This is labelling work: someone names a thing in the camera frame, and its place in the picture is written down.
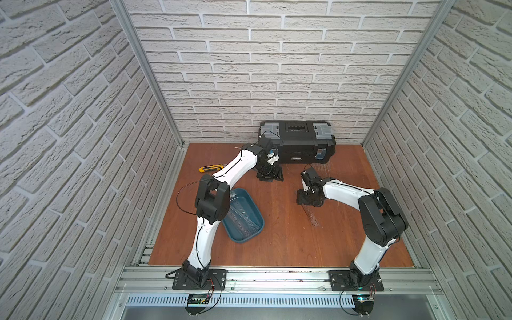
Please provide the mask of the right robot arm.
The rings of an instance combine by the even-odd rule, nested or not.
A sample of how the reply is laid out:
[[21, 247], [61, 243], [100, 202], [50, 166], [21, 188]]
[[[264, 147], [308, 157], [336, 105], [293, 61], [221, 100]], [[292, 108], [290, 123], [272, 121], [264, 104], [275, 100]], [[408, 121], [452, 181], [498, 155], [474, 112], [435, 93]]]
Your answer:
[[301, 182], [302, 188], [297, 191], [299, 205], [321, 207], [332, 200], [359, 212], [365, 239], [349, 266], [346, 282], [353, 289], [372, 287], [385, 254], [409, 227], [392, 192], [357, 187], [333, 177], [322, 178], [312, 167], [302, 171]]

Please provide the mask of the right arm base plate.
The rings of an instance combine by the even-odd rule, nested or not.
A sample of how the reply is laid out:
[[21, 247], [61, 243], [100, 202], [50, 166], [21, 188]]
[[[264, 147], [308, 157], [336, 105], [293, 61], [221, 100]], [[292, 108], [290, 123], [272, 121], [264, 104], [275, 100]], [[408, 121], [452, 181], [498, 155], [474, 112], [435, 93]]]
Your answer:
[[378, 271], [369, 275], [360, 275], [349, 269], [329, 270], [329, 282], [332, 291], [384, 291]]

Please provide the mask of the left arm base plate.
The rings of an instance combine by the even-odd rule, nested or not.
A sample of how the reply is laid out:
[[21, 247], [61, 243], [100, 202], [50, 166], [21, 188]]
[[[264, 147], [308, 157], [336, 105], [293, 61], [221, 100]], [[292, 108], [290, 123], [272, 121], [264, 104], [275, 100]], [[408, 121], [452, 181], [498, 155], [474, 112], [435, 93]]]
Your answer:
[[200, 273], [198, 277], [195, 277], [180, 268], [174, 274], [172, 289], [176, 291], [206, 291], [214, 287], [216, 291], [223, 291], [226, 286], [226, 278], [226, 269], [209, 269], [207, 273]]

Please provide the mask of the clear plain ruler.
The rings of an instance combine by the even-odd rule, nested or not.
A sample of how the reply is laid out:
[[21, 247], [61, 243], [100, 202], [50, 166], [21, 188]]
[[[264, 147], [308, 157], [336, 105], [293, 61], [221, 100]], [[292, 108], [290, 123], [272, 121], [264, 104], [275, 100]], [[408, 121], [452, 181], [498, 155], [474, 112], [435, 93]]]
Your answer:
[[259, 231], [259, 225], [252, 221], [244, 210], [234, 209], [234, 212], [236, 212], [238, 216], [240, 216], [242, 220], [244, 220], [244, 224], [247, 226], [249, 233], [255, 234]]

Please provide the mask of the clear stencil ruler with holes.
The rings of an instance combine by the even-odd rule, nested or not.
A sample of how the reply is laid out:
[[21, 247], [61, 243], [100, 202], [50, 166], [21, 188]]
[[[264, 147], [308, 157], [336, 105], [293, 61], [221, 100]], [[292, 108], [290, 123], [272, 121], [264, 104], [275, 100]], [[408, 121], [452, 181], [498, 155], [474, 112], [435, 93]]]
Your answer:
[[311, 224], [314, 226], [314, 227], [320, 227], [320, 223], [318, 222], [315, 214], [313, 213], [312, 209], [308, 206], [304, 206], [304, 211], [309, 219], [309, 221], [311, 222]]

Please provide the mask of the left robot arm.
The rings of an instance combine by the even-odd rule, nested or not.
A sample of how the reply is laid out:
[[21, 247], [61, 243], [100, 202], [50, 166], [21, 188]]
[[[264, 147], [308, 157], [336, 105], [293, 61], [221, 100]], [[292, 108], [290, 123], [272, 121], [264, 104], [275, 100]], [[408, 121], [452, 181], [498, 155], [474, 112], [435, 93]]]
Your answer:
[[211, 249], [217, 228], [229, 212], [231, 188], [252, 169], [261, 181], [284, 180], [273, 148], [271, 139], [260, 137], [257, 143], [243, 145], [238, 156], [221, 171], [205, 174], [199, 180], [195, 199], [197, 230], [193, 249], [182, 264], [185, 276], [195, 284], [202, 287], [209, 279]]

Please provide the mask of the clear stencil ruler with triangles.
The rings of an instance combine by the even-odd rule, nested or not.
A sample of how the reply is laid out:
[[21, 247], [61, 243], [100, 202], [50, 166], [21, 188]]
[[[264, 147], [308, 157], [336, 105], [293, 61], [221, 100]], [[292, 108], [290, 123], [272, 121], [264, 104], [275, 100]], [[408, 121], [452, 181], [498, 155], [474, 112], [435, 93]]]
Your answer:
[[250, 233], [247, 229], [247, 226], [244, 224], [244, 220], [236, 212], [234, 212], [235, 206], [232, 205], [230, 208], [230, 219], [232, 220], [232, 224], [234, 225], [234, 228], [237, 229], [237, 232], [240, 233], [240, 238], [249, 237]]

